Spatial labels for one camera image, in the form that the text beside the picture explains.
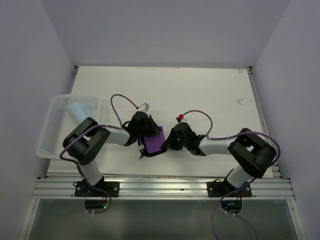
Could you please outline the dark grey towel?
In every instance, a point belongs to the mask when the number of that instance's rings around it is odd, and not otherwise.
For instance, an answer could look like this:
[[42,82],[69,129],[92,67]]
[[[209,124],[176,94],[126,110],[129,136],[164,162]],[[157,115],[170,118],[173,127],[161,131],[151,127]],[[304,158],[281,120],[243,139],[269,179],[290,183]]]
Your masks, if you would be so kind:
[[165,142],[163,126],[160,126],[160,129],[160,132],[153,136],[144,135],[137,139],[140,159],[143,157],[154,157],[167,151],[167,148],[163,146]]

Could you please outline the light blue towel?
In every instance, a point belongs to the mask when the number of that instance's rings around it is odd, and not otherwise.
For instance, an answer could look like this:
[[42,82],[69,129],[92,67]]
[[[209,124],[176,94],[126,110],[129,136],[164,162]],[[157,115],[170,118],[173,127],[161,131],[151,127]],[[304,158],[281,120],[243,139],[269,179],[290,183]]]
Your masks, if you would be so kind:
[[92,117],[90,108],[81,102],[71,103],[68,106],[68,111],[72,114],[72,116],[79,124],[86,118]]

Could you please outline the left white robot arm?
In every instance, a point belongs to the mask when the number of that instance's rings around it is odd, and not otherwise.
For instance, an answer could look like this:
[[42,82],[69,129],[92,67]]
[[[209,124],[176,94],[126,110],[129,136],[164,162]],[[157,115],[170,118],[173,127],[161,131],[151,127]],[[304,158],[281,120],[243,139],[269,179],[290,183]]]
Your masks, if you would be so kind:
[[60,158],[76,164],[87,184],[87,192],[96,197],[104,190],[96,157],[105,144],[128,147],[138,142],[142,146],[141,153],[153,157],[165,151],[162,147],[164,141],[163,127],[142,111],[137,111],[121,127],[98,124],[87,117],[64,139]]

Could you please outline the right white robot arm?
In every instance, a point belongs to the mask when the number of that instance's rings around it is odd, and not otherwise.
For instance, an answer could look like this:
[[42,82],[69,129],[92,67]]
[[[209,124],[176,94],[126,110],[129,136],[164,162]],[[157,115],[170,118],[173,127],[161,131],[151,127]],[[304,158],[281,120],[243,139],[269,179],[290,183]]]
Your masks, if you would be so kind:
[[196,134],[186,122],[173,127],[163,147],[175,151],[187,149],[194,156],[230,155],[238,163],[223,181],[211,185],[218,195],[235,196],[249,185],[249,180],[260,179],[278,161],[281,149],[270,136],[243,128],[230,137],[210,138]]

